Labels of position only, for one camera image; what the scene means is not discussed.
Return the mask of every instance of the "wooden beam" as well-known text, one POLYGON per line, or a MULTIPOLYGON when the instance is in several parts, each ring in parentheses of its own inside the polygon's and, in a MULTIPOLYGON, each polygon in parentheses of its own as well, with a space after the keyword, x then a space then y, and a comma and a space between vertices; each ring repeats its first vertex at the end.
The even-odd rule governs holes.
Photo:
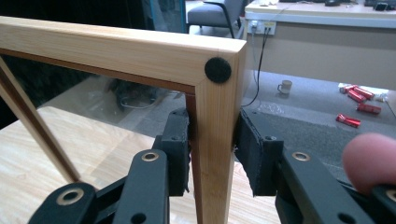
POLYGON ((78 171, 67 158, 43 119, 35 111, 32 102, 9 71, 2 57, 0 57, 0 95, 37 143, 43 148, 64 179, 70 183, 78 181, 78 171))
MULTIPOLYGON (((197 219, 227 222, 245 41, 0 17, 0 49, 114 72, 104 74, 110 77, 139 76, 193 87, 197 219), (206 76, 205 66, 213 58, 229 67, 230 77, 222 83, 206 76)), ((216 64, 213 68, 224 72, 216 64)))

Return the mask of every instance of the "metal bolt hole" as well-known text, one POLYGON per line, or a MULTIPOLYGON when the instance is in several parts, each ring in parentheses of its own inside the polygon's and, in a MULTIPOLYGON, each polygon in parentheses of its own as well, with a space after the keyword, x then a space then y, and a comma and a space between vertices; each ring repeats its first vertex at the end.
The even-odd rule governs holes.
POLYGON ((59 205, 69 205, 78 202, 84 195, 84 190, 82 189, 67 189, 62 192, 56 199, 56 203, 59 205))
POLYGON ((148 152, 142 156, 143 161, 155 161, 159 158, 160 156, 157 153, 154 152, 148 152))
POLYGON ((294 157, 294 159, 296 159, 297 161, 309 161, 311 160, 311 157, 303 152, 294 152, 292 154, 292 156, 294 157))
POLYGON ((146 215, 144 215, 143 213, 134 214, 131 218, 132 224, 141 224, 144 223, 145 221, 146 221, 146 215))
POLYGON ((274 136, 265 136, 264 138, 265 138, 265 140, 270 140, 270 141, 276 140, 276 137, 274 137, 274 136))
POLYGON ((345 214, 345 213, 338 214, 338 218, 346 224, 355 224, 356 223, 355 218, 353 218, 352 216, 345 214))

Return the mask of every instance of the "red object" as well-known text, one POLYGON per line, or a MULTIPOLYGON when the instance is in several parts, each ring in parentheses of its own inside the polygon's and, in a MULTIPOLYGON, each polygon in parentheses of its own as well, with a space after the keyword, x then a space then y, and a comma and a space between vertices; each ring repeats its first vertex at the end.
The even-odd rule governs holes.
POLYGON ((348 95, 350 98, 352 98, 354 101, 358 102, 358 103, 361 103, 361 102, 364 102, 364 101, 367 100, 366 97, 364 97, 364 96, 358 94, 358 93, 355 92, 355 91, 348 91, 347 95, 348 95))
POLYGON ((347 93, 349 91, 353 91, 357 87, 358 87, 357 85, 349 85, 349 86, 341 87, 340 88, 340 92, 345 94, 345 93, 347 93))
POLYGON ((374 98, 374 94, 362 88, 356 87, 353 91, 357 92, 358 94, 364 96, 368 100, 372 100, 374 98))
POLYGON ((374 105, 366 105, 366 104, 358 104, 356 108, 358 111, 369 112, 372 114, 379 114, 381 113, 381 107, 374 106, 374 105))
POLYGON ((354 128, 358 128, 361 125, 361 121, 359 119, 353 119, 342 114, 338 114, 335 120, 341 123, 345 123, 346 125, 352 126, 354 128))

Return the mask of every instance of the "wooden floor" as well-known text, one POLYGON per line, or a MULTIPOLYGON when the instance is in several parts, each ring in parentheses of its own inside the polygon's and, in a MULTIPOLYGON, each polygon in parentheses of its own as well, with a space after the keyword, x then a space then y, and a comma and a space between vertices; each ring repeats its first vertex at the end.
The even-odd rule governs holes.
MULTIPOLYGON (((134 154, 153 143, 151 137, 54 107, 38 111, 81 179, 98 189, 125 176, 134 154)), ((0 142, 0 223, 26 223, 51 192, 67 183, 19 121, 0 130, 0 142)), ((196 223, 191 175, 189 188, 184 197, 170 199, 171 223, 196 223)), ((279 223, 274 198, 253 198, 237 162, 229 223, 279 223)))

